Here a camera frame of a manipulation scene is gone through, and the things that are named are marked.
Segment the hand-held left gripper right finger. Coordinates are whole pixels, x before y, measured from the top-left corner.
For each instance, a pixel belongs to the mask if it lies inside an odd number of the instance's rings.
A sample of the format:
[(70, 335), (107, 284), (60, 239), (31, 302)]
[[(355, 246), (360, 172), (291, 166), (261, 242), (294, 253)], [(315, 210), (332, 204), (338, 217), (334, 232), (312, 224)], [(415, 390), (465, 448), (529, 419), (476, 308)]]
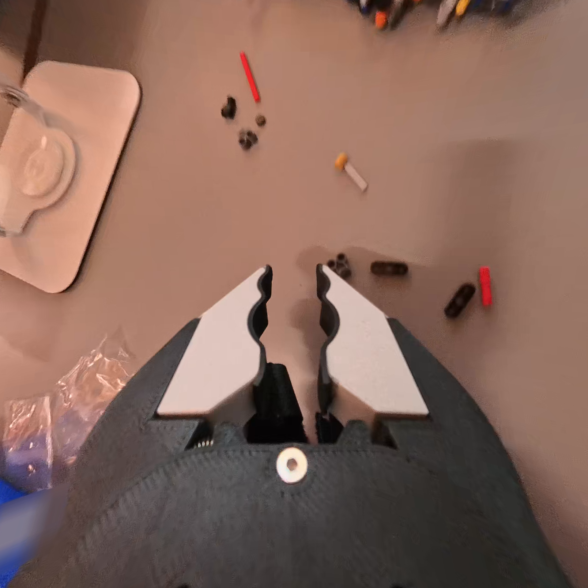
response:
[(318, 403), (337, 420), (426, 418), (423, 399), (388, 317), (325, 264), (316, 266)]

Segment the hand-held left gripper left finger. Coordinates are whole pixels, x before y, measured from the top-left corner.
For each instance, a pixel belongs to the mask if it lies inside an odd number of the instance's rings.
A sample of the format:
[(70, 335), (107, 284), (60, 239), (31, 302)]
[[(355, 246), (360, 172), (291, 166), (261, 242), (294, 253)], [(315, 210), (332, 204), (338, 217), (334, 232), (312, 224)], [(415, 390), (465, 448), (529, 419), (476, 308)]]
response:
[(205, 311), (158, 405), (159, 417), (250, 419), (266, 368), (261, 335), (273, 272), (269, 265)]

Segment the lego technic car chassis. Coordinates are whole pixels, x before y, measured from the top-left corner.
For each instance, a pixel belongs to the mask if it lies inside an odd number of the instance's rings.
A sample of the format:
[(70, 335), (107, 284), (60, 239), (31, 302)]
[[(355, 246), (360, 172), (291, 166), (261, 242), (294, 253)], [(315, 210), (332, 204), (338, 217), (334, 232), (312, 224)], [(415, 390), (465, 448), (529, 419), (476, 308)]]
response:
[(493, 17), (509, 15), (521, 1), (346, 1), (379, 31), (395, 30), (418, 6), (435, 13), (436, 29), (441, 31), (453, 21), (470, 14)]

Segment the dark grey lego connector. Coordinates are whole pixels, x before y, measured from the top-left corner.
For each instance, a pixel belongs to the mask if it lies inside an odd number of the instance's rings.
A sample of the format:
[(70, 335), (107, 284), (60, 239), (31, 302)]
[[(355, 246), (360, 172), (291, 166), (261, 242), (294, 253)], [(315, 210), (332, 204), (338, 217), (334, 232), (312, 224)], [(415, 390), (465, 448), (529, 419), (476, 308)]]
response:
[(343, 252), (338, 253), (333, 259), (329, 259), (326, 265), (333, 273), (345, 281), (348, 281), (352, 276), (349, 259)]

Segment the grey lego axle yellow bush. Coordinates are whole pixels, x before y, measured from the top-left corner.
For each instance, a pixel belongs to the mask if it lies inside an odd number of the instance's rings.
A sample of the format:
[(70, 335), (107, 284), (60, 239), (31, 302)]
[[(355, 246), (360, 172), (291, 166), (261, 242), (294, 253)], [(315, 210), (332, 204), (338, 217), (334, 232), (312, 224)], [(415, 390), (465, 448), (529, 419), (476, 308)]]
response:
[(345, 152), (341, 152), (337, 156), (334, 167), (339, 172), (346, 173), (362, 193), (366, 192), (368, 188), (367, 181), (360, 173), (358, 173), (356, 168), (350, 162), (349, 156)]

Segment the long red lego axle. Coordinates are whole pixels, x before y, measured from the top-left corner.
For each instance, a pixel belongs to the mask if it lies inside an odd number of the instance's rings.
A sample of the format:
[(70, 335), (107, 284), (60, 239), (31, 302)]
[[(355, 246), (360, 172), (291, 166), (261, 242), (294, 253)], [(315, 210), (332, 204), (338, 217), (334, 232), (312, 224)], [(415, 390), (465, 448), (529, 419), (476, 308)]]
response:
[(256, 80), (254, 78), (253, 71), (252, 71), (250, 63), (249, 63), (249, 60), (247, 58), (247, 55), (244, 51), (240, 51), (239, 57), (240, 57), (240, 61), (242, 63), (242, 68), (245, 73), (247, 83), (248, 83), (250, 91), (252, 93), (252, 97), (254, 99), (254, 102), (256, 104), (259, 104), (261, 102), (261, 96), (259, 93), (259, 89), (258, 89)]

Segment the clear plastic bag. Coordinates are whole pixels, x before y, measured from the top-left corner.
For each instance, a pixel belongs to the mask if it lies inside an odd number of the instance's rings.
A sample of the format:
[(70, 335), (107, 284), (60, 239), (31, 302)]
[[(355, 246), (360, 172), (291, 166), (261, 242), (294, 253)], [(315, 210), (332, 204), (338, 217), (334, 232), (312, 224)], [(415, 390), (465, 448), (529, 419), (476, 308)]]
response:
[(1, 478), (25, 493), (67, 478), (94, 425), (134, 373), (126, 334), (107, 334), (54, 386), (1, 403)]

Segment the round stand foot with pole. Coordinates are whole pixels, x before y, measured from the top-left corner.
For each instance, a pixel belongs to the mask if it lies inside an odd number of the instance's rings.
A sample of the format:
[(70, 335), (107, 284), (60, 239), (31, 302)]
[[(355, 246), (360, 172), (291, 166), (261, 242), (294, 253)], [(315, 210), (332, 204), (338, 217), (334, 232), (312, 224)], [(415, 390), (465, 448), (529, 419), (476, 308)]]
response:
[(1, 236), (20, 235), (30, 218), (58, 202), (77, 167), (71, 137), (24, 90), (1, 81), (13, 107), (1, 142)]

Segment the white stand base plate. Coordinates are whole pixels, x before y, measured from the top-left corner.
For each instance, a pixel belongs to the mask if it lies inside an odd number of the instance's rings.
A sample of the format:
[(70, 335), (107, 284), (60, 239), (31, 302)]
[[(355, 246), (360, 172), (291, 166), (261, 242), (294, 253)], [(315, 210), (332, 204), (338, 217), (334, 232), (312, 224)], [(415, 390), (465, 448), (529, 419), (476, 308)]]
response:
[(77, 167), (58, 202), (35, 213), (20, 235), (1, 237), (1, 272), (43, 292), (61, 293), (75, 281), (86, 256), (141, 89), (127, 71), (56, 61), (35, 66), (20, 89), (71, 137)]

